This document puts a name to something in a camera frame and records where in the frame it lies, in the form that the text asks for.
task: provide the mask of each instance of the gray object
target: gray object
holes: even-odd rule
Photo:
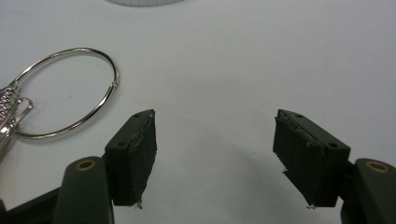
[[[109,1],[129,7],[156,7],[156,6],[181,2],[183,0],[109,0]]]

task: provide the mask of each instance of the silver ring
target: silver ring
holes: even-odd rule
[[[40,61],[32,64],[30,67],[26,68],[23,72],[21,72],[15,79],[14,81],[11,82],[10,86],[12,86],[13,89],[17,89],[19,87],[19,85],[21,84],[21,82],[29,75],[31,74],[35,69],[37,69],[39,66],[42,66],[46,63],[49,63],[51,61],[54,61],[56,59],[60,59],[63,57],[67,57],[67,56],[72,56],[72,55],[76,55],[76,54],[95,54],[95,55],[99,55],[101,56],[101,58],[105,59],[106,61],[108,61],[111,65],[111,67],[113,68],[113,72],[114,72],[114,80],[113,82],[111,82],[110,86],[108,87],[108,90],[105,94],[105,96],[102,98],[102,100],[99,102],[98,105],[96,105],[96,107],[90,112],[88,113],[84,118],[79,119],[78,121],[76,121],[75,123],[62,128],[61,130],[52,132],[52,133],[24,133],[24,132],[20,132],[20,131],[16,131],[15,134],[22,137],[22,138],[27,138],[27,139],[44,139],[44,138],[49,138],[49,137],[55,137],[58,135],[61,135],[63,133],[68,133],[74,129],[76,129],[78,126],[84,124],[85,122],[87,122],[90,118],[93,117],[93,115],[95,115],[99,109],[102,108],[102,106],[107,102],[107,100],[109,99],[111,93],[113,93],[113,91],[119,86],[120,84],[120,74],[119,71],[117,69],[117,66],[115,65],[115,63],[113,62],[113,60],[111,60],[111,58],[103,53],[100,50],[97,49],[87,49],[87,48],[76,48],[76,49],[66,49],[66,50],[62,50],[56,53],[53,53],[43,59],[41,59]]]

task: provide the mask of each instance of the metal keychain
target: metal keychain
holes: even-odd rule
[[[33,109],[33,101],[31,99],[26,97],[22,97],[22,98],[19,97],[19,86],[21,85],[23,80],[39,66],[42,66],[46,63],[71,55],[87,54],[87,53],[100,56],[104,60],[108,61],[114,72],[114,80],[113,82],[111,82],[105,96],[102,98],[99,104],[96,105],[96,107],[90,113],[88,113],[84,118],[76,121],[75,123],[61,130],[52,133],[39,133],[39,134],[24,133],[19,131],[19,126],[20,126],[19,122]],[[6,156],[8,145],[14,135],[27,139],[44,139],[44,138],[55,137],[63,133],[68,133],[76,129],[77,127],[81,126],[85,122],[87,122],[90,118],[92,118],[93,115],[95,115],[99,111],[99,109],[102,108],[105,102],[107,102],[111,93],[118,87],[119,83],[120,83],[120,74],[117,69],[117,66],[114,64],[113,60],[111,60],[111,58],[107,54],[97,49],[76,48],[76,49],[62,50],[54,54],[51,54],[45,57],[44,59],[41,59],[40,61],[32,64],[30,67],[26,68],[8,86],[0,90],[0,163],[3,160],[3,158]],[[26,108],[23,109],[23,111],[19,115],[17,115],[16,112],[18,106],[23,102],[27,102],[27,106]]]

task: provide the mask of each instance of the brass rivet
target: brass rivet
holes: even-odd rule
[[[367,161],[366,166],[370,169],[377,171],[379,173],[385,174],[389,172],[389,168],[386,164],[379,162],[379,161]]]
[[[93,161],[93,160],[81,161],[77,164],[76,169],[78,171],[90,170],[92,167],[95,166],[95,164],[96,164],[96,161]]]

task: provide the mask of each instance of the white table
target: white table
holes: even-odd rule
[[[186,0],[163,7],[108,1],[3,0],[1,87],[53,52],[104,51],[120,87],[88,125],[35,142],[16,138],[0,164],[7,209],[61,185],[64,168],[102,156],[132,114],[157,112],[158,155],[143,210],[123,223],[340,223],[307,209],[272,151],[279,108],[301,113],[352,147],[350,160],[396,164],[394,1]],[[62,128],[97,104],[110,67],[64,59],[28,77],[26,131]]]

